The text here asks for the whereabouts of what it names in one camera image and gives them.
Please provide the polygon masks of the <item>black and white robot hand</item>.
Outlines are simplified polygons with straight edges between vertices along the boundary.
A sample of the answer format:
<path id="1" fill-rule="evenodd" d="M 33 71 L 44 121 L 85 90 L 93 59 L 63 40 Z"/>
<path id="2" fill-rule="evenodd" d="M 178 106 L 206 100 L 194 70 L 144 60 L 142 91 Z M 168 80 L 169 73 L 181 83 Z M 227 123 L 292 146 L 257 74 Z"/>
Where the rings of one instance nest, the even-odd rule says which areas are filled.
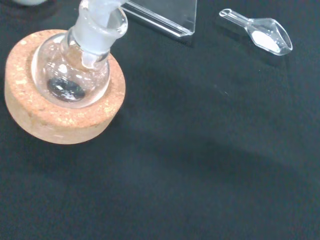
<path id="1" fill-rule="evenodd" d="M 15 4 L 26 6 L 26 7 L 34 7 L 39 6 L 41 4 L 49 3 L 50 0 L 12 0 Z"/>

